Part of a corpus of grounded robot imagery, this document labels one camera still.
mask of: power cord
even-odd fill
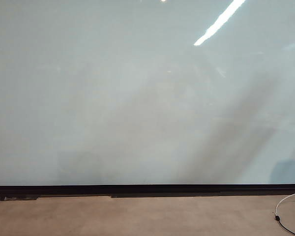
[[[295,195],[295,193],[292,194],[292,195],[289,195],[289,196],[287,196],[287,197],[285,197],[285,198],[283,198],[283,199],[282,199],[282,200],[276,205],[276,209],[275,209],[275,220],[280,224],[280,226],[281,226],[283,229],[285,229],[287,232],[291,233],[292,235],[295,235],[295,233],[294,233],[293,231],[289,230],[288,228],[286,228],[286,227],[281,223],[280,216],[277,214],[277,212],[278,212],[279,205],[280,205],[285,199],[287,199],[287,198],[289,198],[289,197],[291,197],[291,196],[294,196],[294,195]]]

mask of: gray floor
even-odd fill
[[[288,236],[283,196],[40,198],[0,202],[0,236]],[[295,197],[280,207],[295,231]]]

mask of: whiteboard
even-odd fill
[[[295,183],[295,0],[0,0],[0,185]]]

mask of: white cable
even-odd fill
[[[294,195],[295,195],[295,193],[292,194],[292,195],[289,195],[289,196],[287,196],[287,197],[285,197],[285,198],[283,198],[283,199],[282,199],[282,200],[276,205],[275,215],[277,215],[277,209],[278,209],[279,205],[280,205],[285,199],[287,199],[287,198],[289,198],[289,197],[291,197],[291,196],[294,196]]]

